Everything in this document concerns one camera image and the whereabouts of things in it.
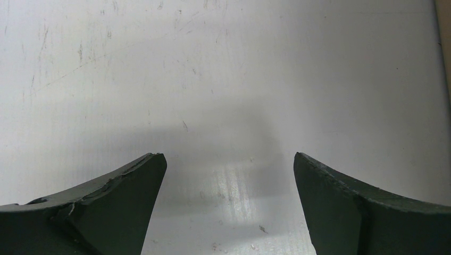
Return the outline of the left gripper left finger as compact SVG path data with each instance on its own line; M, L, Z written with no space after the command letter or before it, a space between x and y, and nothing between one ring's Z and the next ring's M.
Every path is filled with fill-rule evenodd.
M27 204L1 206L1 254L140 254L167 162L142 157Z

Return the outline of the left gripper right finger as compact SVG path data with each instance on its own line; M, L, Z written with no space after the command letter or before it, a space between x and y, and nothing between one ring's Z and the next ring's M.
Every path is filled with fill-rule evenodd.
M307 154L294 176L317 254L450 254L450 207L397 195Z

